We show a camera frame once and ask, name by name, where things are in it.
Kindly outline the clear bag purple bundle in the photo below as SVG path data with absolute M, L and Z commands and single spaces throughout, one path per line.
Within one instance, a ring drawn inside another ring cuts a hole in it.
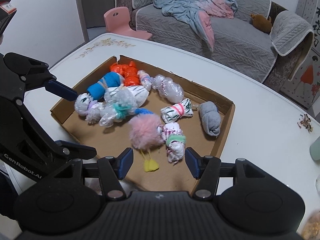
M 88 93 L 80 94 L 75 103 L 74 109 L 79 116 L 85 117 L 85 120 L 94 125 L 101 119 L 101 111 L 104 109 L 105 104 L 94 100 Z

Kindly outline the blue sock roll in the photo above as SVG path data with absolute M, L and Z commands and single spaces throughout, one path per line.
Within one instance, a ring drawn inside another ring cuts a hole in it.
M 104 97 L 108 88 L 119 87 L 123 83 L 124 78 L 120 74 L 116 72 L 108 72 L 96 83 L 90 85 L 87 88 L 87 92 L 93 100 L 100 100 Z

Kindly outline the pink fluffy chick toy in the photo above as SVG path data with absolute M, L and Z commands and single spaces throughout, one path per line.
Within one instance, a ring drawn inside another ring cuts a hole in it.
M 151 150 L 164 144 L 160 117 L 155 113 L 138 114 L 129 121 L 129 126 L 129 139 L 144 160 L 144 171 L 158 170 L 159 164 L 152 158 Z

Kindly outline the white purple bundle green band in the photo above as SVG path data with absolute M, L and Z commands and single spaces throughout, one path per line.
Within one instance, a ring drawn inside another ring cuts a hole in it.
M 168 162 L 176 165 L 184 157 L 186 137 L 177 122 L 165 124 L 162 129 Z

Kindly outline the grey sock roll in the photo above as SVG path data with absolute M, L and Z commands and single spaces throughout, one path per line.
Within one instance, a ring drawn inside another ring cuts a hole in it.
M 217 137 L 220 134 L 221 116 L 215 103 L 207 101 L 200 104 L 199 114 L 205 133 Z

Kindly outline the white bundle teal band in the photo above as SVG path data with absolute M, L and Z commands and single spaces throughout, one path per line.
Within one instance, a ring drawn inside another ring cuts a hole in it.
M 105 104 L 100 112 L 99 125 L 109 128 L 115 122 L 122 122 L 128 116 L 138 114 L 153 114 L 153 112 L 145 108 L 138 108 L 133 94 L 123 87 Z

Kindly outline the white bundle pink band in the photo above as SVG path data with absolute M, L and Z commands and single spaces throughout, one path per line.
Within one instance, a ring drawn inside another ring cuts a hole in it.
M 161 109 L 161 118 L 166 124 L 176 122 L 182 117 L 190 118 L 192 116 L 193 109 L 191 100 L 189 98 L 184 99 L 180 103 L 176 103 L 172 106 L 167 106 Z

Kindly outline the orange plastic bundle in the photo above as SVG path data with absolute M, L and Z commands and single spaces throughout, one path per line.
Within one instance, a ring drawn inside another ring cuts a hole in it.
M 138 86 L 140 85 L 140 78 L 138 76 L 138 69 L 134 61 L 130 61 L 124 67 L 124 86 Z
M 128 68 L 129 66 L 127 64 L 118 64 L 118 63 L 114 63 L 110 66 L 110 71 L 111 72 L 115 72 L 118 73 L 119 75 L 121 75 L 122 77 L 124 77 L 125 75 L 125 70 Z

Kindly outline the clear bag white bundle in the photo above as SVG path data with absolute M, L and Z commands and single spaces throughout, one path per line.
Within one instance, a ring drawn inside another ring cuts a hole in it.
M 159 95 L 171 103 L 180 103 L 184 99 L 183 88 L 169 77 L 156 75 L 151 78 L 152 88 L 157 90 Z

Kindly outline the large white knit sock roll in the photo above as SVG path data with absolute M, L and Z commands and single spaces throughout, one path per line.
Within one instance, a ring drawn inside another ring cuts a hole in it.
M 141 86 L 129 86 L 125 87 L 135 98 L 137 107 L 142 107 L 144 103 L 146 102 L 148 96 L 149 96 L 149 91 Z M 119 87 L 109 87 L 107 89 L 107 92 L 104 95 L 104 100 L 109 101 L 111 100 L 117 93 L 119 92 Z

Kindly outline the clear bag pastel yarn bundle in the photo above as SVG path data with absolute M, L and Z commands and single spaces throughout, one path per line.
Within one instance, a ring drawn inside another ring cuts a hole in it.
M 137 75 L 140 79 L 140 84 L 149 92 L 152 89 L 152 79 L 144 70 L 139 70 Z

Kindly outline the shallow cardboard box tray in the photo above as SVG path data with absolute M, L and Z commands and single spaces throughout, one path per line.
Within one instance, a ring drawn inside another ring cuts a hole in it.
M 127 179 L 147 191 L 188 191 L 196 180 L 185 150 L 219 157 L 235 112 L 220 94 L 150 64 L 109 58 L 60 100 L 53 118 L 97 156 L 133 148 Z

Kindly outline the pink plastic chair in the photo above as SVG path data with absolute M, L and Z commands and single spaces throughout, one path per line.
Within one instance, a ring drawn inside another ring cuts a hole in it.
M 133 30 L 130 23 L 130 13 L 127 7 L 116 7 L 104 13 L 104 21 L 106 31 L 118 35 L 140 38 L 149 40 L 152 37 L 151 33 L 143 30 Z

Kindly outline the pale green cup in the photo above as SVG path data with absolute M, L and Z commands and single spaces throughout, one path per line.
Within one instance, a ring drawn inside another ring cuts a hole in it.
M 320 161 L 320 137 L 311 144 L 309 151 L 310 156 L 314 161 Z

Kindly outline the decorated white cabinet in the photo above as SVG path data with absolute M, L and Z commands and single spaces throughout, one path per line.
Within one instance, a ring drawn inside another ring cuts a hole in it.
M 287 80 L 280 91 L 309 109 L 319 97 L 319 0 L 298 0 L 296 14 L 311 24 L 313 42 L 293 79 Z

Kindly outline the grey quilted sofa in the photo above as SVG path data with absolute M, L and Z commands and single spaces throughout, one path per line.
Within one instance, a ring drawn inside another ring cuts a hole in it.
M 271 0 L 114 0 L 130 26 L 279 90 L 312 44 L 312 26 Z

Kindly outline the brown plush toy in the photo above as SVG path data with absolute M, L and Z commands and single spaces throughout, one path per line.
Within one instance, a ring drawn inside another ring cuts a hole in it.
M 253 26 L 262 31 L 263 33 L 269 34 L 272 29 L 272 19 L 271 17 L 265 18 L 263 15 L 251 14 Z

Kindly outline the blue pink blanket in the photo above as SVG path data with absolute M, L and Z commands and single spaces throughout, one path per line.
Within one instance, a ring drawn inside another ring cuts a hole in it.
M 214 50 L 214 32 L 211 17 L 233 19 L 238 9 L 236 0 L 153 0 L 153 6 L 164 16 L 188 24 Z

